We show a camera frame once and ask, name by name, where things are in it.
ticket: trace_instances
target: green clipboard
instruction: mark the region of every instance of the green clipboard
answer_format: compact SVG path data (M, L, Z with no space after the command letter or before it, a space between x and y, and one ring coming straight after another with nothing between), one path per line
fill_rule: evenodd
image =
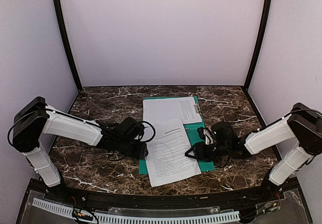
M146 97L146 99L164 99L164 98L176 98L176 97ZM193 97L195 99L195 102L198 103L198 98L195 96ZM197 132L198 127L205 127L205 122L198 122L198 123L191 123L191 124L185 124L184 127L187 129L187 135L188 139L190 141L191 146L193 146L195 143L202 141L199 137L199 134ZM207 171L212 171L215 170L215 166L213 165L213 162L203 162L203 161L198 161L199 168L201 172L207 172ZM140 175L147 175L147 167L146 167L146 162L145 160L140 160L139 162L139 174Z

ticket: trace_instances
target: white wall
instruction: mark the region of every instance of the white wall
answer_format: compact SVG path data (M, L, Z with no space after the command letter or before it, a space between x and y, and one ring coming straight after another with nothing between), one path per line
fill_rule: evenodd
M52 0L0 0L0 86L0 223L15 223L35 175L7 143L13 117L36 96L67 110L77 92Z
M243 85L264 0L62 0L84 86Z
M272 0L250 94L267 123L302 102L322 110L322 0ZM280 144L282 155L293 146ZM322 219L322 157L298 172L314 223Z

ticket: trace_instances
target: white paper sheet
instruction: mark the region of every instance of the white paper sheet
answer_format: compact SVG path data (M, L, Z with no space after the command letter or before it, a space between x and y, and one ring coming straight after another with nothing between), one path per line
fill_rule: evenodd
M180 119L166 122L151 122L155 138L147 143L149 151L146 166L152 187L165 185L200 175L198 162L185 156L191 148L188 136Z
M152 122L181 119L183 124L202 122L193 97L143 100L143 120Z

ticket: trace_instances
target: table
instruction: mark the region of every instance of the table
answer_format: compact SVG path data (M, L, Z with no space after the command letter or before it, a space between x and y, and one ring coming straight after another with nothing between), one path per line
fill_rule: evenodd
M165 96L197 96L209 128L218 121L227 121L238 136L243 136L261 127L241 87L235 86L88 87L81 90L69 113L105 122L121 122L128 116L141 120L144 97ZM138 160L112 162L106 150L79 141L58 137L50 157L69 187L135 195L207 194L259 186L277 163L269 148L248 160L230 160L225 168L152 188L148 175L138 174ZM225 160L218 158L217 164Z

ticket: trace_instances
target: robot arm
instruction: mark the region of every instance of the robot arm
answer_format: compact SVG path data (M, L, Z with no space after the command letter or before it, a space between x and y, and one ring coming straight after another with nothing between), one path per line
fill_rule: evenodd
M133 118L128 117L120 124L87 121L48 106L42 97L35 98L15 116L11 130L11 145L28 159L48 187L59 185L61 177L39 141L41 134L72 138L138 159L147 155L148 141L136 140L138 136L143 136L144 126Z
M322 153L322 116L301 103L295 104L289 114L275 123L242 138L237 137L227 122L214 124L211 131L199 129L198 132L202 139L211 135L214 143L196 143L186 152L186 156L204 161L213 161L215 157L224 155L230 155L235 159L247 159L282 141L297 139L297 145L263 180L262 187L268 190L264 191L268 193L265 199L279 189L277 187L290 175ZM191 151L194 152L194 156L189 155Z

